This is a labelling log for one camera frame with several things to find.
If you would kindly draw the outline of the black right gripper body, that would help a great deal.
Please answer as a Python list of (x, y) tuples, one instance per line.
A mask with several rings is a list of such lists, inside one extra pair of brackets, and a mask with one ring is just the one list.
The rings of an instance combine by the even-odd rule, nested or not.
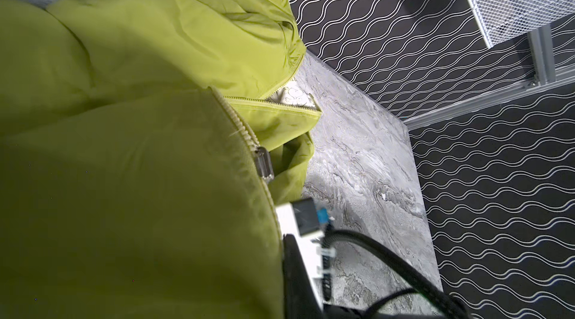
[(282, 244), (285, 318), (325, 318), (312, 290), (295, 236), (285, 235)]

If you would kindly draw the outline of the lime green printed jacket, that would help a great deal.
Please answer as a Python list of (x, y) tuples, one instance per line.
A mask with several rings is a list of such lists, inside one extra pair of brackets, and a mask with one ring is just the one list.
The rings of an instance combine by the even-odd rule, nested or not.
[(1, 0), (1, 316), (283, 318), (289, 0)]

